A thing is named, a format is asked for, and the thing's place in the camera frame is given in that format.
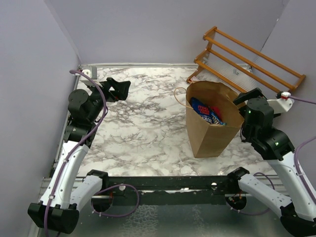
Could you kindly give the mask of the blue Burts chips bag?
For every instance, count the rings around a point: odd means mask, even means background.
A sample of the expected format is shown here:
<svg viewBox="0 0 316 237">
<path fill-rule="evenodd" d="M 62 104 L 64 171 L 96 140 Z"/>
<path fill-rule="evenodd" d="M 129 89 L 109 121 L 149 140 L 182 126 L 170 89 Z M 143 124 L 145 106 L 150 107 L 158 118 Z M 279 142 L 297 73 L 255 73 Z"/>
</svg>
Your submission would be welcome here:
<svg viewBox="0 0 316 237">
<path fill-rule="evenodd" d="M 211 113 L 213 112 L 207 105 L 202 103 L 200 100 L 198 100 L 195 97 L 192 97 L 190 99 L 190 105 L 193 108 L 193 110 L 202 117 L 206 122 L 212 123 L 211 119 Z"/>
</svg>

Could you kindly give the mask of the brown paper bag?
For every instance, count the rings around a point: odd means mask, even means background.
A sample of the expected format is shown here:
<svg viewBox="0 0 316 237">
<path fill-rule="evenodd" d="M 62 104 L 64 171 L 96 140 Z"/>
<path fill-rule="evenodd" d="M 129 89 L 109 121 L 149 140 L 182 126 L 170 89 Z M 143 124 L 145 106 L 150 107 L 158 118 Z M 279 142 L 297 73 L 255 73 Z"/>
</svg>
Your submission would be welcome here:
<svg viewBox="0 0 316 237">
<path fill-rule="evenodd" d="M 186 89 L 186 128 L 195 158 L 219 156 L 244 122 L 237 93 L 220 82 L 198 81 Z"/>
</svg>

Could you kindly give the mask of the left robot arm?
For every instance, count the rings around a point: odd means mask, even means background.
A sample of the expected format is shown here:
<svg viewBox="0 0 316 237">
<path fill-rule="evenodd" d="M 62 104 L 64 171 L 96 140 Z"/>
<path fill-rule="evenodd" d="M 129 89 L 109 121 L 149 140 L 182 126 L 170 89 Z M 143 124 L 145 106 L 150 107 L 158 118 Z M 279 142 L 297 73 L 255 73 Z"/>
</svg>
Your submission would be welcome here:
<svg viewBox="0 0 316 237">
<path fill-rule="evenodd" d="M 70 117 L 56 169 L 40 200 L 28 208 L 28 215 L 39 228 L 58 234 L 72 233 L 85 204 L 95 193 L 103 195 L 108 191 L 109 177 L 103 171 L 88 172 L 77 188 L 74 183 L 107 112 L 104 103 L 126 100 L 130 85 L 130 81 L 107 78 L 99 83 L 99 88 L 89 85 L 90 94 L 84 89 L 76 89 L 69 95 Z"/>
</svg>

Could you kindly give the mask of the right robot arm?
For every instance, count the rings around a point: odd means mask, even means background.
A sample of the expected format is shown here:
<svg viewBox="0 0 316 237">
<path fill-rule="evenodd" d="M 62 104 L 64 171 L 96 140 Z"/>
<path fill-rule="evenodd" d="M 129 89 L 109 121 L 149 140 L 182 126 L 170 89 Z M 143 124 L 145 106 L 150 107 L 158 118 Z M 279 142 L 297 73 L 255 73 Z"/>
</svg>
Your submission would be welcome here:
<svg viewBox="0 0 316 237">
<path fill-rule="evenodd" d="M 246 103 L 239 110 L 244 118 L 241 133 L 277 173 L 288 195 L 260 182 L 242 167 L 228 174 L 227 188 L 257 198 L 294 237 L 312 237 L 316 234 L 316 191 L 298 161 L 299 149 L 283 131 L 273 127 L 275 116 L 288 112 L 294 101 L 289 92 L 279 92 L 276 99 L 268 100 L 259 88 L 240 93 L 233 101 L 235 105 Z"/>
</svg>

